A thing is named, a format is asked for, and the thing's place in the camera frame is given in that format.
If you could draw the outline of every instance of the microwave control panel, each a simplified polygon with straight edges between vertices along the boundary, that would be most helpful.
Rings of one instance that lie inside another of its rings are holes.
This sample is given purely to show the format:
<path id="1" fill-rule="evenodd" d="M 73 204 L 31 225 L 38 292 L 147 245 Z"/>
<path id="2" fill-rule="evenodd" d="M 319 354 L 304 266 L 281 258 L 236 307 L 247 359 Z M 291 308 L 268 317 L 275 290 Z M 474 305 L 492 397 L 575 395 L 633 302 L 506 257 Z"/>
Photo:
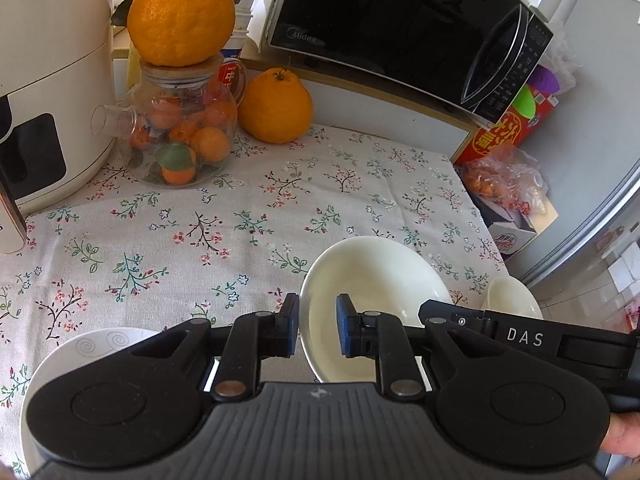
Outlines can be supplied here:
<path id="1" fill-rule="evenodd" d="M 522 50 L 512 69 L 487 97 L 478 103 L 475 114 L 497 123 L 533 72 L 553 33 L 537 16 L 532 16 Z"/>

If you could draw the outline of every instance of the cork lid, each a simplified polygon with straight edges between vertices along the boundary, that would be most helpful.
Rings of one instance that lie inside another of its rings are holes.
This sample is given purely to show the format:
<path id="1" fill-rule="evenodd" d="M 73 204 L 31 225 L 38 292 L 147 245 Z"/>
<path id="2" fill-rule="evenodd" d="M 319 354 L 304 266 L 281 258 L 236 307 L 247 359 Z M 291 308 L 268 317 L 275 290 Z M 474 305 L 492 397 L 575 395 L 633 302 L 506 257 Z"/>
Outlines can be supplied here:
<path id="1" fill-rule="evenodd" d="M 217 73 L 223 59 L 222 54 L 217 52 L 201 63 L 181 67 L 152 65 L 140 59 L 140 71 L 160 85 L 197 83 Z"/>

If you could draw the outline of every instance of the glass teapot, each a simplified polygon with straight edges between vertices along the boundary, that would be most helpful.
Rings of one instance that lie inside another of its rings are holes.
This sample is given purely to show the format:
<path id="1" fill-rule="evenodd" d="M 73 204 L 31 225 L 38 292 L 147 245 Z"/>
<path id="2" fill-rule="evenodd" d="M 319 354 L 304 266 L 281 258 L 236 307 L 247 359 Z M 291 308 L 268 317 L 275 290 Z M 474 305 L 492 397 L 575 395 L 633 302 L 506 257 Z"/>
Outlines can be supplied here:
<path id="1" fill-rule="evenodd" d="M 221 66 L 230 64 L 237 66 L 234 93 L 218 81 Z M 142 182 L 162 187 L 200 183 L 219 172 L 231 155 L 236 102 L 245 83 L 242 62 L 220 53 L 181 68 L 140 60 L 140 82 L 120 105 L 95 109 L 92 132 L 119 137 L 129 171 Z"/>

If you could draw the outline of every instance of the red package with yellow text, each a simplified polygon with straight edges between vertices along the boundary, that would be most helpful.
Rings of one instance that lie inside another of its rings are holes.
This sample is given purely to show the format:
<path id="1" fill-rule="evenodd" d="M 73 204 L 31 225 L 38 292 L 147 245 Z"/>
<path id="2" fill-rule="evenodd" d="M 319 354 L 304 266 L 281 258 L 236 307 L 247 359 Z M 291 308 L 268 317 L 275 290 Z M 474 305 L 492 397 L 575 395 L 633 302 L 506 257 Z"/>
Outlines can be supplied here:
<path id="1" fill-rule="evenodd" d="M 538 126 L 540 119 L 558 104 L 558 100 L 553 96 L 545 96 L 536 90 L 532 93 L 536 100 L 536 114 L 531 119 L 521 116 L 513 106 L 510 106 L 491 130 L 478 128 L 455 164 L 464 164 L 485 156 L 492 147 L 503 142 L 510 142 L 514 146 L 520 144 Z"/>

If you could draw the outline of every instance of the paper cup stack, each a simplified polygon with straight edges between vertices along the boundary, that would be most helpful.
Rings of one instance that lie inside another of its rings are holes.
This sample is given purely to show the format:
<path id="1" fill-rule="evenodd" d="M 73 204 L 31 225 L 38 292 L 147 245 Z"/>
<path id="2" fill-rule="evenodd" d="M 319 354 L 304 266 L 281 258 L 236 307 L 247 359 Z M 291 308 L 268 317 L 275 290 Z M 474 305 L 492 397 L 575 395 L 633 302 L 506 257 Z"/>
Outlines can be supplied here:
<path id="1" fill-rule="evenodd" d="M 253 3 L 254 0 L 240 0 L 240 3 L 236 5 L 236 26 L 231 38 L 222 49 L 223 56 L 240 57 L 248 33 L 249 20 L 253 16 L 251 13 Z"/>

